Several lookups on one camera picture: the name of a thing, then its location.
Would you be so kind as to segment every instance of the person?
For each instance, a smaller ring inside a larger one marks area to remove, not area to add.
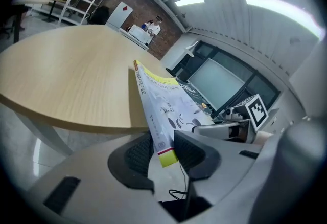
[[[149,45],[153,37],[158,35],[158,33],[160,32],[161,28],[159,23],[161,22],[162,18],[160,16],[156,16],[156,20],[150,20],[142,25],[142,28],[151,36],[151,38],[149,38],[149,40],[147,41],[146,45]]]

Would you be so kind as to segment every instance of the brick wall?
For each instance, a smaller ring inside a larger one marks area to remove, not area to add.
[[[106,5],[112,12],[121,1],[133,9],[123,23],[123,29],[133,24],[141,26],[143,23],[155,19],[157,15],[162,17],[161,31],[152,40],[148,50],[157,59],[162,59],[169,48],[180,38],[181,30],[154,0],[103,0],[102,4]]]

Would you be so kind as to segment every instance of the window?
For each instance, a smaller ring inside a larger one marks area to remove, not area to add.
[[[274,85],[235,56],[202,41],[193,53],[194,58],[186,55],[173,72],[181,80],[191,82],[209,101],[214,109],[213,118],[255,94],[260,95],[266,109],[277,99],[279,91]]]
[[[278,96],[277,89],[271,83],[264,81],[264,79],[259,76],[255,76],[249,82],[247,89],[255,94],[259,94],[266,107],[270,107]]]
[[[213,60],[221,64],[229,71],[233,72],[244,82],[247,81],[253,74],[253,71],[251,71],[249,68],[247,68],[246,66],[242,65],[240,62],[236,61],[235,59],[227,56],[222,52],[217,52],[213,56]]]
[[[189,82],[214,109],[219,109],[244,85],[241,79],[212,59],[208,59]]]

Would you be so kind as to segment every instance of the table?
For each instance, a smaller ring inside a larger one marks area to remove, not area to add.
[[[48,17],[43,19],[43,21],[48,22],[48,23],[55,21],[54,19],[51,18],[51,14],[52,14],[53,8],[55,7],[56,2],[66,3],[66,1],[64,1],[64,0],[51,0],[51,1],[53,1],[53,2],[52,2],[52,6],[51,6],[50,12],[48,14]]]
[[[47,4],[50,0],[13,0],[11,5],[23,6],[24,4]],[[14,43],[19,41],[19,28],[20,28],[21,13],[17,13],[14,26]]]
[[[93,133],[148,130],[133,61],[171,77],[154,56],[105,25],[45,31],[0,53],[0,102],[56,151],[50,126]]]

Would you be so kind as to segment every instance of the ceiling light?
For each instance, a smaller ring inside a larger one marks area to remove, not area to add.
[[[249,5],[265,8],[277,12],[299,23],[312,34],[322,40],[325,36],[325,29],[320,27],[312,15],[308,12],[281,0],[246,0]]]
[[[195,3],[202,3],[204,0],[180,0],[180,1],[175,1],[177,6],[184,6],[188,4],[195,4]]]

